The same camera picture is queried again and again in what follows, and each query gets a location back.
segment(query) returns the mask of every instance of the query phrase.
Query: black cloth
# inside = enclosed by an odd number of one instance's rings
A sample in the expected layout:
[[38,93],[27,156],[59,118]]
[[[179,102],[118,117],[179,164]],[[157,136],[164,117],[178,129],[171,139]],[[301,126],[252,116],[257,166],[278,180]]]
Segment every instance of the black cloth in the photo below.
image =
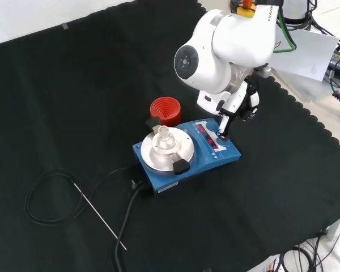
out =
[[[176,50],[204,14],[192,0],[126,3],[0,45],[0,272],[114,271],[115,239],[87,208],[60,227],[33,224],[27,190],[53,168],[74,172],[118,233],[136,168],[132,145],[147,134],[161,96],[184,122],[209,117],[173,71]],[[140,195],[125,229],[126,271],[247,271],[340,218],[340,145],[273,78],[255,77],[260,108],[236,120],[242,156],[154,197]],[[65,216],[75,188],[52,180],[32,211]]]

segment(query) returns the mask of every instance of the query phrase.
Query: red silicone cup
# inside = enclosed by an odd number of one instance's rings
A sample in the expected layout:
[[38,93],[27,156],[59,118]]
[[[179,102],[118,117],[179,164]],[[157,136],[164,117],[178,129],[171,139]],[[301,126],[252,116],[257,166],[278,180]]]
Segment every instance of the red silicone cup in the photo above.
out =
[[160,97],[150,106],[151,118],[160,117],[163,126],[174,127],[181,123],[180,103],[172,97]]

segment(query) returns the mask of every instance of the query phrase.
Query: green cable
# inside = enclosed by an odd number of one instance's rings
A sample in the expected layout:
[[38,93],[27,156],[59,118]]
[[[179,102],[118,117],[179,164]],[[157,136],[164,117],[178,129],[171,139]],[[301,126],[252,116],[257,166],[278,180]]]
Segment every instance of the green cable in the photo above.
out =
[[286,38],[288,44],[290,45],[290,49],[281,49],[281,50],[274,50],[273,53],[285,53],[285,52],[292,52],[292,51],[295,51],[296,48],[295,48],[295,45],[291,42],[291,40],[288,38],[288,35],[287,35],[287,32],[286,32],[286,29],[285,29],[285,26],[283,24],[283,20],[282,20],[282,17],[281,17],[281,13],[279,12],[278,13],[278,20],[279,20],[279,23],[281,25],[281,29],[282,29],[282,32],[283,32],[283,35],[284,37]]

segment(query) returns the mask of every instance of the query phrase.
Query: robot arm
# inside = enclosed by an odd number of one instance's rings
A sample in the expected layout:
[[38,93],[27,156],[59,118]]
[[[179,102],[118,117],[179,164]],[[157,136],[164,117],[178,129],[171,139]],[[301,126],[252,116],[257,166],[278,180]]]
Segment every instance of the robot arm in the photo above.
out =
[[222,117],[218,134],[225,141],[236,116],[246,120],[257,110],[258,93],[244,80],[273,53],[278,8],[258,5],[251,19],[211,10],[176,53],[178,77],[200,90],[198,105]]

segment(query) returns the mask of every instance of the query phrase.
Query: red digital display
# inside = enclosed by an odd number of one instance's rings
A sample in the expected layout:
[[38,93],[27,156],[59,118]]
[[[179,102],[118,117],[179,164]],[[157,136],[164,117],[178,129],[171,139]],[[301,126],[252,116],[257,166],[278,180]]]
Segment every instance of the red digital display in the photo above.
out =
[[203,127],[203,125],[198,125],[198,128],[200,130],[200,132],[203,134],[203,136],[205,137],[205,139],[208,141],[208,143],[211,145],[211,147],[214,150],[218,149],[218,146],[215,144],[215,142],[213,141],[213,139],[209,136],[209,134],[206,132],[205,128]]

